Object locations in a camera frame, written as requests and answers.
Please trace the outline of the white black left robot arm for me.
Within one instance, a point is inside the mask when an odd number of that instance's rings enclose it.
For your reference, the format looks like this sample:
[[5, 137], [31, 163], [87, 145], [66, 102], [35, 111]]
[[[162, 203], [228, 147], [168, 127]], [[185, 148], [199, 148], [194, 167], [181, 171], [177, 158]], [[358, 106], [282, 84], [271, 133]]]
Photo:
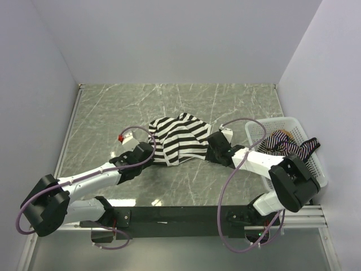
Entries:
[[113, 219], [113, 207], [102, 197], [82, 200], [82, 197], [108, 186], [132, 180], [153, 163], [155, 150], [141, 142], [132, 151], [112, 158], [93, 170], [56, 179], [42, 177], [20, 206], [33, 233], [45, 237], [60, 226], [77, 221], [93, 221], [101, 227]]

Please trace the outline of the black white striped tank top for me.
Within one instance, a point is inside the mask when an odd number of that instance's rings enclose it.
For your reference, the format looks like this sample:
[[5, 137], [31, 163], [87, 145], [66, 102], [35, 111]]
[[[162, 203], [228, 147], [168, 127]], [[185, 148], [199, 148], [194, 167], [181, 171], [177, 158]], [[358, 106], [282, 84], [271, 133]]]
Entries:
[[153, 135], [148, 142], [156, 146], [155, 165], [172, 167], [193, 158], [205, 160], [208, 150], [206, 138], [212, 126], [191, 114], [182, 113], [176, 118], [163, 117], [148, 124]]

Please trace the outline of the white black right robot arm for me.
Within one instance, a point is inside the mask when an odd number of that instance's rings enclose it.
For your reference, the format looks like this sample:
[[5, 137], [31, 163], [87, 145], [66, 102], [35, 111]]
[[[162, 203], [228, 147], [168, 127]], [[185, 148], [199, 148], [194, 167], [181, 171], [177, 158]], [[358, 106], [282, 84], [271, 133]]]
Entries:
[[321, 186], [306, 164], [295, 154], [272, 156], [242, 145], [232, 146], [222, 132], [207, 137], [206, 160], [248, 171], [271, 180], [274, 189], [253, 199], [240, 213], [227, 213], [227, 219], [245, 225], [260, 225], [269, 215], [282, 210], [298, 212], [318, 192]]

